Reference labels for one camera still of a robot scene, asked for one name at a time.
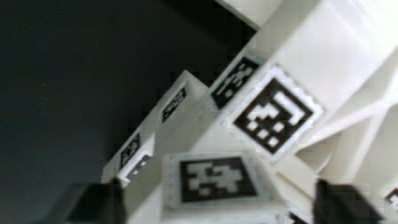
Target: black object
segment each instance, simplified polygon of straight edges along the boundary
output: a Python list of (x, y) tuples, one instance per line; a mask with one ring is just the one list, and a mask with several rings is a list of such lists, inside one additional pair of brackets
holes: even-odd
[[(184, 161), (180, 174), (184, 203), (258, 196), (240, 157)], [(200, 183), (196, 189), (192, 189), (191, 183), (196, 181)], [(226, 188), (219, 187), (223, 181), (233, 181), (237, 192), (230, 192)]]
[(141, 148), (141, 133), (136, 135), (132, 142), (128, 143), (127, 149), (121, 152), (121, 168), (125, 167), (137, 151)]
[(184, 102), (185, 97), (187, 97), (187, 91), (185, 91), (185, 87), (184, 87), (182, 90), (178, 91), (173, 101), (164, 109), (164, 122), (166, 122), (168, 118), (171, 117), (175, 110), (178, 109), (178, 106)]
[(383, 220), (356, 187), (326, 180), (317, 184), (313, 215), (315, 224), (377, 224)]
[(235, 65), (235, 68), (212, 92), (212, 97), (219, 109), (228, 105), (230, 100), (233, 99), (235, 94), (239, 93), (249, 78), (258, 70), (260, 64), (244, 57)]
[[(287, 109), (287, 106), (278, 100), (278, 95), (285, 95), (287, 99), (292, 101), (292, 104), (301, 109), (301, 113), (304, 116), (301, 117), (301, 120), (297, 123), (292, 124), (290, 119), (294, 117), (292, 111)], [(249, 118), (249, 115), (253, 111), (258, 108), (272, 107), (276, 110), (276, 116), (267, 116), (265, 118), (262, 116), (256, 117), (253, 120)], [(267, 84), (262, 93), (258, 94), (251, 105), (247, 106), (237, 120), (235, 125), (240, 128), (240, 130), (246, 132), (247, 136), (253, 138), (253, 140), (258, 142), (258, 144), (263, 146), (265, 150), (276, 154), (285, 143), (288, 142), (292, 136), (295, 135), (303, 125), (306, 124), (308, 119), (313, 116), (313, 111), (306, 105), (306, 103), (301, 101), (301, 98), (292, 94), (290, 89), (285, 87), (279, 80), (274, 78), (271, 83)], [(276, 131), (276, 125), (283, 126), (283, 130)]]
[(79, 185), (66, 192), (41, 224), (125, 224), (123, 188), (118, 179), (109, 184)]

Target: dark wall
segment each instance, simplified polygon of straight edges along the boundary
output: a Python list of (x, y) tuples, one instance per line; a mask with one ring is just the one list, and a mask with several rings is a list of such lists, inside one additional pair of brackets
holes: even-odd
[(40, 221), (187, 69), (207, 84), (255, 31), (212, 0), (0, 3), (0, 223)]

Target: printed square pattern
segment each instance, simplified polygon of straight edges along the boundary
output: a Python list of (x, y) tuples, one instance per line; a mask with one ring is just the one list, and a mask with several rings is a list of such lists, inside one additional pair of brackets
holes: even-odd
[(294, 213), (290, 213), (287, 224), (308, 224)]
[(237, 127), (272, 154), (313, 114), (308, 105), (274, 78), (235, 120)]
[(139, 163), (137, 163), (137, 165), (136, 165), (136, 167), (134, 167), (134, 169), (132, 169), (132, 171), (130, 171), (130, 173), (128, 173), (128, 179), (132, 180), (134, 179), (134, 177), (137, 176), (137, 174), (139, 174), (139, 172), (141, 172), (141, 169), (143, 169), (143, 167), (146, 166), (146, 164), (148, 164), (148, 160), (152, 159), (152, 156), (150, 155), (144, 155), (144, 157), (143, 157), (143, 159), (141, 159), (141, 161), (139, 161)]
[(212, 97), (219, 109), (223, 109), (228, 105), (228, 102), (233, 99), (233, 96), (247, 83), (247, 80), (258, 70), (258, 67), (260, 64), (247, 57), (244, 57), (224, 78), (224, 81), (221, 82), (212, 92)]
[(258, 195), (240, 157), (182, 161), (180, 173), (184, 203)]
[(178, 94), (176, 94), (176, 96), (171, 100), (171, 103), (168, 104), (168, 107), (164, 109), (164, 118), (162, 118), (164, 122), (178, 109), (178, 106), (184, 102), (185, 97), (187, 97), (187, 91), (185, 91), (185, 87), (184, 87), (182, 90), (178, 91)]
[(386, 196), (386, 200), (391, 203), (395, 210), (398, 211), (398, 188), (391, 191), (390, 195)]
[(132, 159), (141, 148), (141, 133), (136, 135), (127, 149), (121, 152), (121, 168), (125, 167), (128, 160)]

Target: white structure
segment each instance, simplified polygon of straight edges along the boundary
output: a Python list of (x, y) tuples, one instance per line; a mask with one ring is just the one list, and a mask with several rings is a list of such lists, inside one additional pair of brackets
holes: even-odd
[(308, 223), (319, 177), (354, 184), (398, 220), (398, 2), (219, 2), (258, 34), (210, 88), (184, 73), (143, 122), (143, 148), (120, 168), (134, 134), (105, 167), (104, 181), (128, 183), (139, 152), (153, 155), (125, 184), (128, 223), (166, 221), (164, 156), (189, 151), (255, 153)]

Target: white box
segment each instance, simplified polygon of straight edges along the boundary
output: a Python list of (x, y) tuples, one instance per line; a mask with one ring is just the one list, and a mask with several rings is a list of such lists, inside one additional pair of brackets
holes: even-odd
[(287, 215), (272, 180), (247, 153), (168, 156), (160, 223), (279, 223)]

